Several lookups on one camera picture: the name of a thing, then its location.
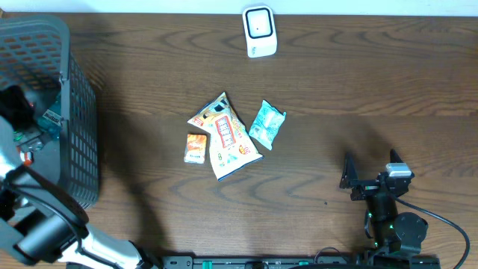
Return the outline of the yellow white chips bag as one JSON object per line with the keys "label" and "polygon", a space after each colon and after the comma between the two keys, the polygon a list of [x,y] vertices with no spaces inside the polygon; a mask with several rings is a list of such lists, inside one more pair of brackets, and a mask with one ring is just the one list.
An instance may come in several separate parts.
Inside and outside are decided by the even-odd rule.
{"label": "yellow white chips bag", "polygon": [[209,133],[209,159],[218,181],[263,158],[226,93],[221,93],[187,122]]}

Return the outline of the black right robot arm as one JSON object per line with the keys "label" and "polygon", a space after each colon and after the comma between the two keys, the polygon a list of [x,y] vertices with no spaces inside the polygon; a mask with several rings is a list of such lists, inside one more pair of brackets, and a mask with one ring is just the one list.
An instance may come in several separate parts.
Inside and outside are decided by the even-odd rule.
{"label": "black right robot arm", "polygon": [[350,189],[352,201],[367,203],[365,232],[375,240],[379,253],[412,257],[421,252],[428,223],[415,213],[397,210],[397,198],[409,191],[414,177],[395,150],[390,151],[385,171],[368,180],[359,179],[351,154],[345,155],[339,188]]}

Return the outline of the red orange chocolate bar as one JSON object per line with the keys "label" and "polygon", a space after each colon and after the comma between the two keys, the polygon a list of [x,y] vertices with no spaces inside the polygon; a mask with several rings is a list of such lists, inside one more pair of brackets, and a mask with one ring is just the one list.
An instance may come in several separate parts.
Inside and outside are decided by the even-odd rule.
{"label": "red orange chocolate bar", "polygon": [[34,163],[34,154],[33,152],[23,152],[23,151],[20,151],[19,152],[20,154],[20,158],[22,160],[22,163],[29,167],[31,166],[33,163]]}

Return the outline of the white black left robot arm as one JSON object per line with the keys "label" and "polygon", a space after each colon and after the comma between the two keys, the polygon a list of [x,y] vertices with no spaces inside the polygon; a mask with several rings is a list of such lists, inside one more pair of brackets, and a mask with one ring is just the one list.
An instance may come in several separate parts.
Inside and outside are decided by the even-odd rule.
{"label": "white black left robot arm", "polygon": [[63,262],[68,268],[162,268],[130,241],[91,226],[84,209],[24,164],[1,139],[1,249],[24,265]]}

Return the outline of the small orange snack packet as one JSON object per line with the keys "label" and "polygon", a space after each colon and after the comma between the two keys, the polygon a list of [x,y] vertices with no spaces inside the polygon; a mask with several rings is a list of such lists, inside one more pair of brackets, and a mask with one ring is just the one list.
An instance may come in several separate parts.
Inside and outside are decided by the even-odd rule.
{"label": "small orange snack packet", "polygon": [[207,136],[204,134],[188,134],[184,153],[184,162],[204,164]]}

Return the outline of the pale green wipes pack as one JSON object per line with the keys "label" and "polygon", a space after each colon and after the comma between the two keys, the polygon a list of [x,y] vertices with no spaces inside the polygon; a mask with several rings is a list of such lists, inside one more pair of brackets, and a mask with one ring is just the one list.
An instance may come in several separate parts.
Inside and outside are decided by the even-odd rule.
{"label": "pale green wipes pack", "polygon": [[272,150],[273,141],[279,133],[279,129],[285,121],[286,115],[287,113],[285,111],[280,112],[264,99],[249,129],[249,136],[255,138],[268,150]]}

